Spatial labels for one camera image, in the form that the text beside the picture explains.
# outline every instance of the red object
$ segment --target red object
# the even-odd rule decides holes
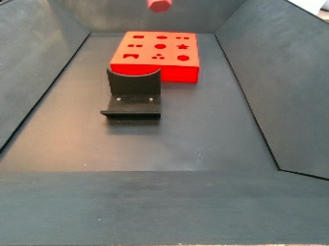
[[[173,0],[149,0],[149,8],[154,12],[166,12],[173,5]]]
[[[198,83],[197,35],[127,32],[110,63],[115,73],[145,75],[161,68],[162,82]]]

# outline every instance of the black bracket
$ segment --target black bracket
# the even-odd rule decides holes
[[[101,111],[110,118],[161,117],[161,70],[143,76],[114,73],[107,69],[111,88],[109,109]]]

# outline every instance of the bin floor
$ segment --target bin floor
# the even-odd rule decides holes
[[[7,148],[0,171],[275,170],[214,35],[198,36],[198,85],[162,85],[162,119],[107,120],[107,67],[122,38],[89,38]]]

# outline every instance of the gray wall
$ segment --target gray wall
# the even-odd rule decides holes
[[[174,0],[165,13],[147,0],[59,0],[94,33],[157,30],[213,33],[245,0]]]
[[[0,149],[87,35],[55,1],[2,4]]]
[[[248,0],[216,35],[280,168],[329,178],[329,25]]]

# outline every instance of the star-shaped hole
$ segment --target star-shaped hole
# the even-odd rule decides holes
[[[178,47],[180,47],[180,49],[181,49],[181,50],[186,50],[186,49],[189,48],[189,46],[188,46],[188,45],[185,45],[185,44],[178,45]]]

